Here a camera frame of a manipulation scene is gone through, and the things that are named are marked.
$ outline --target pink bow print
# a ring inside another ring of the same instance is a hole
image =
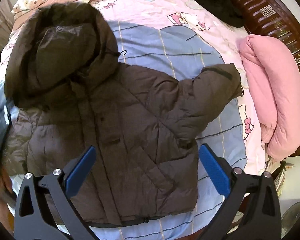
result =
[[[206,28],[206,24],[205,23],[201,23],[201,22],[198,22],[199,25],[202,27],[202,28]]]
[[[181,19],[180,15],[178,15],[176,13],[171,14],[171,18],[176,22],[176,24],[182,25],[182,23],[180,22],[180,19]]]
[[[103,8],[109,9],[110,7],[113,7],[114,5],[115,5],[115,3],[108,3],[108,5],[104,6]]]
[[[251,133],[251,129],[250,129],[250,124],[251,124],[251,118],[246,118],[244,120],[244,124],[246,125],[246,129],[245,129],[245,132],[246,133]]]

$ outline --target blue gripper pad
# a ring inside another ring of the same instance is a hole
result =
[[[91,146],[72,169],[65,181],[65,192],[68,198],[78,194],[96,159],[96,149]]]
[[[216,160],[217,156],[203,144],[199,149],[199,159],[206,169],[217,192],[226,198],[230,194],[230,179]]]

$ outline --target jacket sleeve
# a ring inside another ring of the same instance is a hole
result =
[[[129,68],[135,78],[123,78],[125,86],[182,141],[194,139],[226,104],[242,95],[240,74],[234,64],[205,67],[194,79],[181,81],[148,68]]]

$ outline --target jacket hood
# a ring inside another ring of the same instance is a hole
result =
[[[117,42],[89,4],[41,8],[23,26],[5,76],[5,95],[18,107],[67,100],[73,83],[93,90],[118,66]]]

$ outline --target jacket pocket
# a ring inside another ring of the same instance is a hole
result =
[[[166,179],[158,166],[140,146],[131,152],[131,157],[160,191],[168,192],[173,189],[173,184]]]
[[[116,104],[106,105],[98,109],[96,121],[99,130],[99,139],[102,143],[120,142],[122,132]]]

